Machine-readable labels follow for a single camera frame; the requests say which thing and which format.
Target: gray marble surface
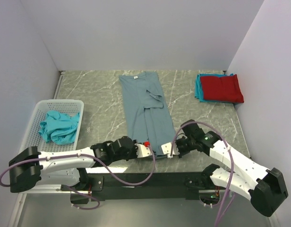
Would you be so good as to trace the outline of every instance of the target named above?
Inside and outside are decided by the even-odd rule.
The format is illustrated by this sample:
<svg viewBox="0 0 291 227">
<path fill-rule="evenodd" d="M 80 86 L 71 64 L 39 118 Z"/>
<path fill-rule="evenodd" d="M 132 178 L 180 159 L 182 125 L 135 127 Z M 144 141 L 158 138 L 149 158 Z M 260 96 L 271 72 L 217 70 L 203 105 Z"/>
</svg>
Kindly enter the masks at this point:
<svg viewBox="0 0 291 227">
<path fill-rule="evenodd" d="M 65 71 L 57 99 L 78 99 L 85 104 L 77 149 L 98 142 L 116 140 L 127 134 L 118 75 L 136 75 L 141 70 Z M 206 122 L 218 129 L 238 151 L 249 157 L 233 104 L 201 103 L 194 97 L 198 73 L 222 71 L 157 70 L 175 130 L 189 120 Z M 224 167 L 204 153 L 192 151 L 183 158 L 157 160 L 156 172 L 202 171 L 210 163 Z M 126 173 L 146 173 L 152 168 L 150 158 L 114 162 L 112 167 Z"/>
</svg>

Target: red cloth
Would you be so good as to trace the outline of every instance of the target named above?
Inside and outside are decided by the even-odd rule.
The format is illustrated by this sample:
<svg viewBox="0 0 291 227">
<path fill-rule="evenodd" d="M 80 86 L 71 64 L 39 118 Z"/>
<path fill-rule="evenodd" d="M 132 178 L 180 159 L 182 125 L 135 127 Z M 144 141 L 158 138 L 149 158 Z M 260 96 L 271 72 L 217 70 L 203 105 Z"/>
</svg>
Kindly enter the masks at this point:
<svg viewBox="0 0 291 227">
<path fill-rule="evenodd" d="M 227 77 L 205 76 L 200 77 L 200 81 L 205 100 L 244 103 L 237 74 Z"/>
</svg>

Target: gray fabric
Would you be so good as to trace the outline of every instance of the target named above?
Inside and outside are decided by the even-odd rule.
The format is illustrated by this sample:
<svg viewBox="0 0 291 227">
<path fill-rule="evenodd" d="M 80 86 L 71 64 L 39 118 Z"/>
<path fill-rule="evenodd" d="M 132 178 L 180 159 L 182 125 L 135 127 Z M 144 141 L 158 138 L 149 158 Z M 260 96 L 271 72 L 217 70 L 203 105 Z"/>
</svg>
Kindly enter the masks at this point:
<svg viewBox="0 0 291 227">
<path fill-rule="evenodd" d="M 173 122 L 156 72 L 119 76 L 128 136 L 138 142 L 149 141 L 157 156 L 161 145 L 175 136 Z"/>
</svg>

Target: folded teal cloth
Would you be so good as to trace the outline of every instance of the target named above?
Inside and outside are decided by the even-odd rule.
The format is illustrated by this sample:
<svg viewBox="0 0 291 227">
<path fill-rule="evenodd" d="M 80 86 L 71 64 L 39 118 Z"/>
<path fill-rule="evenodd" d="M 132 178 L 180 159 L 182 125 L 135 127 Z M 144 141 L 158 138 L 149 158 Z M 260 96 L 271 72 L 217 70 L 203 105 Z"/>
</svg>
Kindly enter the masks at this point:
<svg viewBox="0 0 291 227">
<path fill-rule="evenodd" d="M 73 117 L 68 114 L 50 110 L 44 121 L 40 123 L 41 129 L 38 133 L 47 143 L 51 140 L 58 145 L 74 143 L 79 113 Z"/>
<path fill-rule="evenodd" d="M 205 76 L 228 77 L 228 75 L 224 75 L 224 74 L 198 74 L 196 77 L 195 97 L 198 98 L 200 102 L 220 102 L 220 101 L 214 101 L 214 100 L 205 100 L 203 98 L 203 90 L 202 90 L 200 77 L 205 77 Z"/>
</svg>

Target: white plastic basket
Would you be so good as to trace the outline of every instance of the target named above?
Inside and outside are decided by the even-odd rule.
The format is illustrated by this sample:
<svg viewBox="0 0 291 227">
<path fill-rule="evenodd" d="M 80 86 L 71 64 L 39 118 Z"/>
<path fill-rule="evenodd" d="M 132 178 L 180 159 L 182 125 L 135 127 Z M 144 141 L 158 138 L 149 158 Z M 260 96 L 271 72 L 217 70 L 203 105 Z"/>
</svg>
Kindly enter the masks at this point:
<svg viewBox="0 0 291 227">
<path fill-rule="evenodd" d="M 67 145 L 57 145 L 52 141 L 49 143 L 46 143 L 42 139 L 42 137 L 38 133 L 38 131 L 40 130 L 40 122 L 45 120 L 46 113 L 49 110 L 56 110 L 56 111 L 59 111 L 60 113 L 68 114 L 70 116 L 74 116 L 78 112 L 80 112 L 79 123 L 78 123 L 74 143 L 67 144 Z M 21 149 L 21 151 L 31 146 L 37 146 L 38 151 L 47 151 L 47 152 L 61 152 L 61 151 L 75 150 L 78 136 L 79 136 L 81 120 L 83 117 L 83 111 L 84 111 L 84 103 L 80 100 L 48 99 L 48 100 L 42 100 L 38 102 L 30 118 L 27 131 L 24 136 L 24 147 Z"/>
</svg>

